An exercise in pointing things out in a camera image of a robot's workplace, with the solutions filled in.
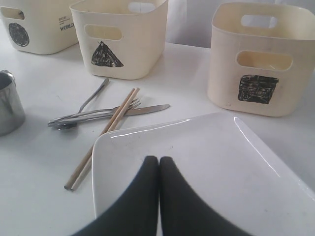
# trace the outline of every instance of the white wall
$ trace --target white wall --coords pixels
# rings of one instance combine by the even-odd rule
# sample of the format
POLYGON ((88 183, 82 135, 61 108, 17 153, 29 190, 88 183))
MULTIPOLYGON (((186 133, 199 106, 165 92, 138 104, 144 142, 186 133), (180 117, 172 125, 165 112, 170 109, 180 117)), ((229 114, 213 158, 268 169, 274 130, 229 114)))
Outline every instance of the white wall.
POLYGON ((315 14, 315 0, 169 0, 166 41, 210 47, 213 14, 221 3, 231 1, 290 4, 315 14))

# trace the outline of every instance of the knife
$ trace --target knife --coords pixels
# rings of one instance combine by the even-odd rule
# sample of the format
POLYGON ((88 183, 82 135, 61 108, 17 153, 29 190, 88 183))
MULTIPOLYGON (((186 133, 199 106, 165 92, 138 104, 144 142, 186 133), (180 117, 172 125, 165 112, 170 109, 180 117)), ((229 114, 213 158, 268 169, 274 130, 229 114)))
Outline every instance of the knife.
MULTIPOLYGON (((130 109, 126 112, 125 116, 136 116, 136 115, 143 115, 143 114, 159 112, 159 111, 163 111, 169 107, 170 107, 169 104, 164 104, 164 105, 156 105, 156 106, 151 106, 151 107, 142 107, 142 108, 130 109)), ((93 120, 93 119, 112 117, 113 114, 114 114, 114 112, 108 112, 108 113, 99 114, 99 115, 69 118, 69 119, 64 119, 62 121, 56 121, 56 122, 50 123, 50 124, 48 124, 48 126, 72 124, 73 122, 83 122, 83 121, 88 121, 88 120, 93 120)))

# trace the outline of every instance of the black triangle drawing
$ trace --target black triangle drawing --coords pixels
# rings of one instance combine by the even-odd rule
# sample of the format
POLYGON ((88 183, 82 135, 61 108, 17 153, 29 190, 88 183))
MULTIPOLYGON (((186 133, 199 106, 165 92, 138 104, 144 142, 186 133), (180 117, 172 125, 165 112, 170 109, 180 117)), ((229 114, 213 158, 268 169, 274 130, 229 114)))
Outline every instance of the black triangle drawing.
POLYGON ((92 56, 92 64, 96 66, 123 67, 124 64, 115 56, 110 48, 101 42, 92 56))

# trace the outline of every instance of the black square drawing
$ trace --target black square drawing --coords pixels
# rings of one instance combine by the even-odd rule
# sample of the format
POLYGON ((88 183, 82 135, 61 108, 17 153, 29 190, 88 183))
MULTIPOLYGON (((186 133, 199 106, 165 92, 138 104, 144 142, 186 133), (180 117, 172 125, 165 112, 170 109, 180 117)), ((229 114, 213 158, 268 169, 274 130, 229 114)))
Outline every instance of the black square drawing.
POLYGON ((279 79, 260 75, 244 75, 241 78, 238 100, 269 104, 279 79))

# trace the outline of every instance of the spoon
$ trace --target spoon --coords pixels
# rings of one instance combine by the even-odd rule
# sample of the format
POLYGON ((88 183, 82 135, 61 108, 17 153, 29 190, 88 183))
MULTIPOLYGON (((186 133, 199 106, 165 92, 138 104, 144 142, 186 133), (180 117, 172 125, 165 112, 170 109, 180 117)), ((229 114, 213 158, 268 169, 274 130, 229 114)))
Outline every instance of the spoon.
MULTIPOLYGON (((106 78, 104 82, 99 86, 99 88, 82 104, 82 106, 79 109, 78 113, 81 113, 83 109, 98 95, 109 83, 109 79, 106 78)), ((54 128, 57 130, 70 130, 74 129, 78 126, 77 122, 71 123, 71 124, 61 124, 61 125, 56 125, 54 128)))

